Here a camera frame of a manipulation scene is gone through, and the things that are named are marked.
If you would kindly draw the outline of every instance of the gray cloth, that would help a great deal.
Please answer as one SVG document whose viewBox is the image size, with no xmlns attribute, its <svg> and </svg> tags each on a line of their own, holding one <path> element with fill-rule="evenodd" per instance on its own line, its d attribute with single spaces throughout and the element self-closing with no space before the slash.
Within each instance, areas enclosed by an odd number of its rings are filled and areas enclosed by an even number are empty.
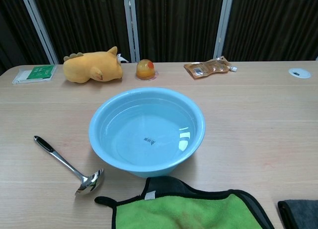
<svg viewBox="0 0 318 229">
<path fill-rule="evenodd" d="M 285 200 L 278 209 L 286 229 L 318 229 L 318 200 Z"/>
</svg>

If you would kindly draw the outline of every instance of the brown curtain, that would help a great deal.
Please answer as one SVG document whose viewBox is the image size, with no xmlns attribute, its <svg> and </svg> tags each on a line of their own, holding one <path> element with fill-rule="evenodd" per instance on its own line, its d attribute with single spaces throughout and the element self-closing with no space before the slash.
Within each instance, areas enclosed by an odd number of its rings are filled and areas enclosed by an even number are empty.
<svg viewBox="0 0 318 229">
<path fill-rule="evenodd" d="M 315 60 L 318 0 L 233 0 L 223 55 L 230 61 Z"/>
<path fill-rule="evenodd" d="M 35 0 L 60 63 L 113 46 L 130 61 L 124 0 Z"/>
<path fill-rule="evenodd" d="M 135 0 L 141 59 L 212 58 L 223 0 Z"/>
<path fill-rule="evenodd" d="M 18 65 L 48 63 L 23 0 L 0 0 L 0 75 Z"/>
</svg>

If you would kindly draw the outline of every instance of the green towel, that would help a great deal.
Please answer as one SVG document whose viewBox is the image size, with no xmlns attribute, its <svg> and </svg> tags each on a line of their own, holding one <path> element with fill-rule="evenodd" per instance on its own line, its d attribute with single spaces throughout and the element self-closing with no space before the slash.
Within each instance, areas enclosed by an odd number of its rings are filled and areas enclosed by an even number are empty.
<svg viewBox="0 0 318 229">
<path fill-rule="evenodd" d="M 116 202 L 112 229 L 273 229 L 260 204 L 240 190 L 204 192 L 164 176 L 148 178 L 140 196 Z"/>
</svg>

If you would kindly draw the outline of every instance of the stuffed animal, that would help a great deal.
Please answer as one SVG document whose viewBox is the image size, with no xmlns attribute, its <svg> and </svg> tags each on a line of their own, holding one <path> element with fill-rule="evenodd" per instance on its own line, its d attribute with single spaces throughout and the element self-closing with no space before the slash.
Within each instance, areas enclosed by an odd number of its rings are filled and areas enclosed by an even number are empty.
<svg viewBox="0 0 318 229">
<path fill-rule="evenodd" d="M 107 52 L 77 53 L 64 57 L 64 75 L 67 80 L 84 83 L 90 78 L 96 81 L 110 81 L 123 77 L 117 47 Z"/>
</svg>

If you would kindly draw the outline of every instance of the wooden table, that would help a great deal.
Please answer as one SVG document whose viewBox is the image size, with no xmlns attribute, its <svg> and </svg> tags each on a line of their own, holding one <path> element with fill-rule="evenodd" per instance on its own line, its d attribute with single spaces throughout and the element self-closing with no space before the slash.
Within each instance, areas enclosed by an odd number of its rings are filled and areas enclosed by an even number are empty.
<svg viewBox="0 0 318 229">
<path fill-rule="evenodd" d="M 51 82 L 12 85 L 13 68 L 0 77 L 0 227 L 94 228 L 111 226 L 112 210 L 96 196 L 117 201 L 139 195 L 145 180 L 113 168 L 90 147 L 88 125 L 111 96 L 161 86 L 192 98 L 206 119 L 198 151 L 171 176 L 205 191 L 241 189 L 282 228 L 277 202 L 318 199 L 318 62 L 233 63 L 237 73 L 194 80 L 182 63 L 157 63 L 157 79 L 135 78 L 123 64 L 122 81 L 85 84 L 65 80 L 62 66 Z M 292 77 L 302 67 L 309 79 Z M 104 184 L 75 197 L 80 182 L 33 141 L 40 135 L 85 174 L 105 168 Z"/>
</svg>

